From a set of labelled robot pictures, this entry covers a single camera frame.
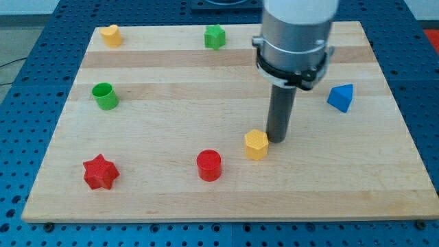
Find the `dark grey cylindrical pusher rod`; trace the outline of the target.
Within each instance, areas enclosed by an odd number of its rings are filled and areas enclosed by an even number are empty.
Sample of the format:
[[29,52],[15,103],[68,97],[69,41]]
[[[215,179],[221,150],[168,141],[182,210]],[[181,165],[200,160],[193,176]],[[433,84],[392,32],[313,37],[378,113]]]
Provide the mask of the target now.
[[270,142],[280,143],[285,140],[295,96],[296,87],[284,89],[275,85],[272,86],[266,125]]

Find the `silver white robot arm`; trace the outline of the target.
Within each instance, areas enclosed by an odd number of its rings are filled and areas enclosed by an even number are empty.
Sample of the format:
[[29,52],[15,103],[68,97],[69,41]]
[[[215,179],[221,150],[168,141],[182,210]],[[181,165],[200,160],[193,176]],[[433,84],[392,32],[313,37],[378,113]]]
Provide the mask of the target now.
[[272,85],[266,133],[284,141],[297,89],[310,91],[324,77],[338,0],[265,0],[261,33],[253,37],[257,69]]

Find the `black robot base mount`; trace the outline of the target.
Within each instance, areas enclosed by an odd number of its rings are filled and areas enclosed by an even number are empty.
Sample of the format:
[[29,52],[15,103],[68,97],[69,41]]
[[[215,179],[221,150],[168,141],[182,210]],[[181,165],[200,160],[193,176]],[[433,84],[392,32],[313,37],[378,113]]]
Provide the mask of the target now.
[[192,12],[260,10],[262,0],[190,0]]

